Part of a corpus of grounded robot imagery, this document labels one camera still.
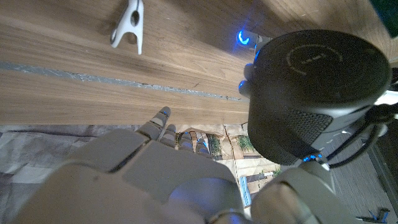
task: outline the blue light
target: blue light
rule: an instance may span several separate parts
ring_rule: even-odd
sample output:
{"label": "blue light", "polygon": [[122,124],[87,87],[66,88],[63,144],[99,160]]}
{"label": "blue light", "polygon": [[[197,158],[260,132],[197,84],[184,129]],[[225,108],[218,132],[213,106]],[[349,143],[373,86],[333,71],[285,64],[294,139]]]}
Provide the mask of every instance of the blue light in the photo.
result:
{"label": "blue light", "polygon": [[260,50],[257,51],[256,56],[254,57],[254,60],[257,60],[257,56],[259,55]]}
{"label": "blue light", "polygon": [[248,43],[249,43],[249,40],[250,40],[249,37],[246,38],[246,40],[243,40],[243,39],[242,39],[242,31],[239,32],[238,38],[239,38],[239,41],[240,41],[242,44],[244,44],[244,45],[248,44]]}
{"label": "blue light", "polygon": [[241,81],[241,83],[239,83],[238,89],[240,89],[243,86],[244,80]]}

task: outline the wire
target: wire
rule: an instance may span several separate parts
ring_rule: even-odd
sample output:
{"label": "wire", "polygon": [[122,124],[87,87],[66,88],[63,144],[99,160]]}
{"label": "wire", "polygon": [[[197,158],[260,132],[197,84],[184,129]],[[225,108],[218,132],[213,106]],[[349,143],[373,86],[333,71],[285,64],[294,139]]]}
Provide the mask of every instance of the wire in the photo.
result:
{"label": "wire", "polygon": [[382,124],[375,124],[373,126],[372,132],[370,133],[368,140],[358,151],[356,151],[352,156],[350,156],[349,158],[347,158],[341,162],[337,162],[335,164],[330,164],[329,168],[333,169],[333,168],[341,167],[349,162],[352,162],[353,160],[357,159],[360,155],[362,155],[364,152],[366,152],[371,146],[373,146],[374,143],[376,143],[376,141],[379,137],[379,133],[382,129],[381,127],[382,127]]}
{"label": "wire", "polygon": [[336,150],[334,150],[326,159],[329,161],[334,158],[337,154],[339,154],[342,150],[344,150],[347,146],[355,142],[358,136],[364,133],[365,130],[369,127],[369,123],[365,123],[362,127],[360,127],[352,136],[350,136],[341,146],[339,146]]}

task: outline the black speaker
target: black speaker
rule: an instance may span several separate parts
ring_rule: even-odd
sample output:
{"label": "black speaker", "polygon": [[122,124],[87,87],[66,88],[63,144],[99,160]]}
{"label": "black speaker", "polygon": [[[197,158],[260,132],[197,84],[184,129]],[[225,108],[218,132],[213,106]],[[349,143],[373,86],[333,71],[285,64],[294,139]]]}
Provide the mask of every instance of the black speaker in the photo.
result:
{"label": "black speaker", "polygon": [[266,159],[291,165],[363,117],[391,82],[383,53],[330,30],[285,34],[257,52],[248,133]]}

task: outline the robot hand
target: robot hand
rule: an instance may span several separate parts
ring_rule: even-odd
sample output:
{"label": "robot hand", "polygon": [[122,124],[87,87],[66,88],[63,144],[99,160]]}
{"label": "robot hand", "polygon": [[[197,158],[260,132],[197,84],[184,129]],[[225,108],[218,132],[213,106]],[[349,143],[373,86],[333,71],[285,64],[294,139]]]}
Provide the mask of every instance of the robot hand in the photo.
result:
{"label": "robot hand", "polygon": [[[175,150],[171,124],[158,141],[169,116],[162,108],[136,132],[112,131],[71,154],[12,223],[252,223],[234,175],[203,140],[193,153],[184,133]],[[308,161],[281,173],[254,198],[253,221],[357,222],[326,168]]]}
{"label": "robot hand", "polygon": [[115,130],[60,165],[12,223],[248,222],[234,175],[190,135],[175,150],[162,108],[136,132]]}

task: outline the wooden plank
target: wooden plank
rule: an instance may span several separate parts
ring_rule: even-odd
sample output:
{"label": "wooden plank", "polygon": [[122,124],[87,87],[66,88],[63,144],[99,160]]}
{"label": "wooden plank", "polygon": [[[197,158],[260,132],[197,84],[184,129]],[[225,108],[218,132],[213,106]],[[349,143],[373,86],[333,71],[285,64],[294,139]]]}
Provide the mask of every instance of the wooden plank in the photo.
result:
{"label": "wooden plank", "polygon": [[2,3],[1,60],[240,97],[236,87],[243,67],[254,58],[253,52],[245,60],[187,40],[173,29],[160,29],[159,17],[150,21],[149,13],[156,14],[150,7],[145,15],[143,55],[138,56],[136,46],[126,39],[112,49],[109,35],[98,31],[107,21],[76,11],[79,5],[72,4],[73,11],[55,2]]}
{"label": "wooden plank", "polygon": [[125,2],[2,1],[0,59],[239,97],[244,64],[254,58],[235,44],[242,27],[271,37],[340,30],[372,42],[388,58],[398,56],[397,41],[368,0],[145,0],[144,55],[138,56],[127,38],[117,49],[109,44]]}
{"label": "wooden plank", "polygon": [[248,103],[0,70],[1,124],[143,124],[163,106],[169,123],[248,119]]}

